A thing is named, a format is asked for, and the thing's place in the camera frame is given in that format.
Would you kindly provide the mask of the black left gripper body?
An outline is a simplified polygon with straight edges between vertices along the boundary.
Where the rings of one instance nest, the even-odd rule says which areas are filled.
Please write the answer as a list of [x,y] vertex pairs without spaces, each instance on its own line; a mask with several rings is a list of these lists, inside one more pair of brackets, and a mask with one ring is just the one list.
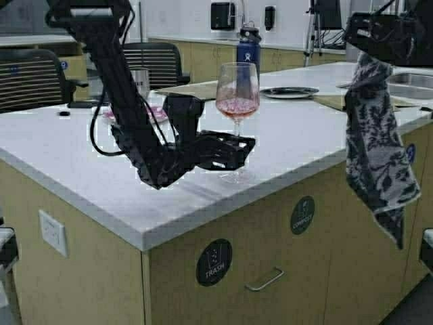
[[204,130],[189,141],[177,134],[164,144],[162,176],[183,176],[196,167],[207,171],[233,170],[233,135]]

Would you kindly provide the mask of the robot base right corner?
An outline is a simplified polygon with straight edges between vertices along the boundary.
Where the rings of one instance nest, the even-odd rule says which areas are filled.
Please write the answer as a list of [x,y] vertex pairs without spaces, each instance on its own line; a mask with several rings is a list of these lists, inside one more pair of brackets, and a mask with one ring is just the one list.
[[423,232],[419,259],[420,261],[429,269],[430,273],[432,273],[433,265],[432,265],[432,233],[433,229],[428,228]]

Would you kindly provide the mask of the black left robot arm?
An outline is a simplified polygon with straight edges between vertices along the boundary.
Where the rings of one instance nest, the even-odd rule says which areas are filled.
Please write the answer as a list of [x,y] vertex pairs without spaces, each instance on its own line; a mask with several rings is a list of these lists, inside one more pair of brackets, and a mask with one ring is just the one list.
[[161,141],[151,124],[147,101],[139,93],[120,38],[135,12],[129,1],[49,1],[46,24],[63,28],[85,45],[109,97],[116,120],[112,135],[121,154],[137,169],[143,183],[159,190],[200,167],[236,171],[243,167],[256,141],[217,131],[198,131],[204,102],[192,95],[170,94],[164,111],[175,140]]

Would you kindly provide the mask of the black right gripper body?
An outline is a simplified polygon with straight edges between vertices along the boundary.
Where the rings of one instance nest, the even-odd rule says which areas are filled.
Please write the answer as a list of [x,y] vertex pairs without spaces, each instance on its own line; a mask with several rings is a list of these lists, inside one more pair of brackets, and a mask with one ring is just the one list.
[[419,20],[413,16],[356,12],[344,40],[377,60],[419,66]]

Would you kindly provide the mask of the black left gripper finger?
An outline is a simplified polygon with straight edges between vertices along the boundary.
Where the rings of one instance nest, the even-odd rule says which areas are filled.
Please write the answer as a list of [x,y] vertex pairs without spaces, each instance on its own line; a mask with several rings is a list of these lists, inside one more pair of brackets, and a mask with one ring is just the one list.
[[251,153],[251,148],[211,150],[212,171],[235,171],[245,165],[245,161]]
[[235,146],[241,149],[253,149],[256,145],[256,140],[253,137],[244,137],[240,135],[234,135],[231,133],[223,133],[223,132],[217,132],[216,137],[231,146]]

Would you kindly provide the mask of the robot base left corner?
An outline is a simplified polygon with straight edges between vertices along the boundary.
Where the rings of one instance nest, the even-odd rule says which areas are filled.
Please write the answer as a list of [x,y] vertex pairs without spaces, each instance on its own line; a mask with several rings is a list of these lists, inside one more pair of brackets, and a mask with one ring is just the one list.
[[19,324],[6,288],[7,276],[17,260],[15,231],[12,227],[7,227],[1,217],[1,324]]

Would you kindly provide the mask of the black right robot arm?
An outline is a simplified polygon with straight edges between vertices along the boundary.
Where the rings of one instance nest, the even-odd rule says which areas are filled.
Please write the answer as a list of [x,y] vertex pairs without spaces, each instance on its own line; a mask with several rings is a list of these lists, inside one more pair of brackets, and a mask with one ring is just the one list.
[[355,12],[347,21],[344,40],[371,57],[400,67],[432,67],[432,2],[410,1],[399,14],[386,10]]

